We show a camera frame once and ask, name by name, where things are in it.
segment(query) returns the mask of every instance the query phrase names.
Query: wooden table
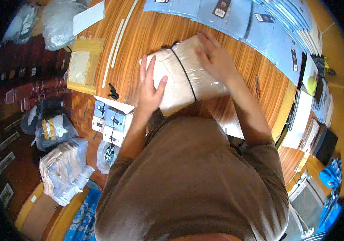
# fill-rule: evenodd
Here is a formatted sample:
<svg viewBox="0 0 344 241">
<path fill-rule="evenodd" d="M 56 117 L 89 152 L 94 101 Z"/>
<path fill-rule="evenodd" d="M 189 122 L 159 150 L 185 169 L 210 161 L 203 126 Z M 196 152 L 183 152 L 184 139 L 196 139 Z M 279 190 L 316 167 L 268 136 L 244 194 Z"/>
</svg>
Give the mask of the wooden table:
<svg viewBox="0 0 344 241">
<path fill-rule="evenodd" d="M 101 2 L 92 0 L 90 7 Z M 143 12 L 145 0 L 134 6 L 127 22 L 121 44 L 118 47 L 114 68 L 108 63 L 109 54 L 121 20 L 126 19 L 135 0 L 105 1 L 105 18 L 82 31 L 78 37 L 105 38 L 104 50 L 96 70 L 94 86 L 97 95 L 108 98 L 111 83 L 120 95 L 118 101 L 136 106 L 138 84 L 138 61 L 143 54 L 150 54 L 160 46 L 171 45 L 195 35 L 200 29 L 208 29 L 231 55 L 242 74 L 247 87 L 255 95 L 256 75 L 260 78 L 261 99 L 259 104 L 276 139 L 284 126 L 294 100 L 296 86 L 278 69 L 250 46 L 237 41 L 205 25 L 175 15 Z M 102 82 L 106 68 L 106 86 Z M 237 116 L 229 96 L 200 101 L 198 116 L 210 113 L 230 133 L 240 132 Z"/>
</svg>

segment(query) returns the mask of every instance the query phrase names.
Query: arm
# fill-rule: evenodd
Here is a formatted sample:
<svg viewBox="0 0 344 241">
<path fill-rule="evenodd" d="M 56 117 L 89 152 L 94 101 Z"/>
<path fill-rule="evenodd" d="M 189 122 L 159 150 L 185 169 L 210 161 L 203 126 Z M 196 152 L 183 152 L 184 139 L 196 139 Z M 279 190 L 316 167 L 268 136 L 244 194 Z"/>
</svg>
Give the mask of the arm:
<svg viewBox="0 0 344 241">
<path fill-rule="evenodd" d="M 257 145 L 272 140 L 270 127 L 259 104 L 227 52 L 210 32 L 202 30 L 198 37 L 204 46 L 204 49 L 195 49 L 198 59 L 204 69 L 229 90 L 246 143 Z"/>
<path fill-rule="evenodd" d="M 155 89 L 153 85 L 153 69 L 156 57 L 154 56 L 146 69 L 146 55 L 143 56 L 140 66 L 139 101 L 135 109 L 132 124 L 122 143 L 118 157 L 135 159 L 145 148 L 146 124 L 152 113 L 160 105 L 168 77 L 164 76 Z"/>
</svg>

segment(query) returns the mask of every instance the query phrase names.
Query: brown t-shirt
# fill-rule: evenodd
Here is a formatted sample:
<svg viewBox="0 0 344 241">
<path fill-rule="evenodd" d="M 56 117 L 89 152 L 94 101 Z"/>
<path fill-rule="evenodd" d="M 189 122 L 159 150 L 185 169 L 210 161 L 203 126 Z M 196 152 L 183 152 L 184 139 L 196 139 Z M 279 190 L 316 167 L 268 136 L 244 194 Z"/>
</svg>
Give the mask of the brown t-shirt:
<svg viewBox="0 0 344 241">
<path fill-rule="evenodd" d="M 272 140 L 239 156 L 218 124 L 177 118 L 147 137 L 135 159 L 119 157 L 96 210 L 97 240 L 169 240 L 227 233 L 278 240 L 289 201 Z"/>
</svg>

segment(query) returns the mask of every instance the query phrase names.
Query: yellow tape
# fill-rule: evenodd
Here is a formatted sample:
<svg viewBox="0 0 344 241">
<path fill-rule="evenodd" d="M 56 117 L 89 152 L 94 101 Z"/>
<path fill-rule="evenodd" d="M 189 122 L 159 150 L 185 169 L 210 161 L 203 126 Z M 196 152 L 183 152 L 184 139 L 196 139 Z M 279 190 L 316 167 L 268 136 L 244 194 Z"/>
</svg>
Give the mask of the yellow tape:
<svg viewBox="0 0 344 241">
<path fill-rule="evenodd" d="M 47 133 L 46 119 L 42 120 L 42 128 L 44 129 L 45 139 L 49 139 L 49 134 Z"/>
<path fill-rule="evenodd" d="M 50 137 L 52 138 L 52 141 L 55 141 L 55 133 L 54 133 L 53 119 L 50 119 L 50 120 L 49 120 L 49 126 L 50 126 Z"/>
</svg>

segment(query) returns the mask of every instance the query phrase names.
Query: hand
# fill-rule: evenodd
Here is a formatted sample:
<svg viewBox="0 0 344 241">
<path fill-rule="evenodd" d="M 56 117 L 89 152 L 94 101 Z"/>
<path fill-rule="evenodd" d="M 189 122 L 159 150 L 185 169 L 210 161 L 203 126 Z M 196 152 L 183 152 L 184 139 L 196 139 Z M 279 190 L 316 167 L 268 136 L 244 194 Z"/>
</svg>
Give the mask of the hand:
<svg viewBox="0 0 344 241">
<path fill-rule="evenodd" d="M 150 116 L 160 105 L 168 77 L 164 76 L 161 79 L 156 90 L 153 85 L 153 69 L 155 68 L 156 57 L 152 57 L 148 68 L 146 68 L 146 59 L 147 56 L 145 54 L 140 65 L 140 97 L 137 109 L 140 113 Z"/>
<path fill-rule="evenodd" d="M 195 52 L 200 64 L 208 73 L 228 89 L 233 81 L 243 79 L 227 51 L 210 32 L 202 29 L 198 33 L 198 39 L 205 49 L 197 46 Z"/>
</svg>

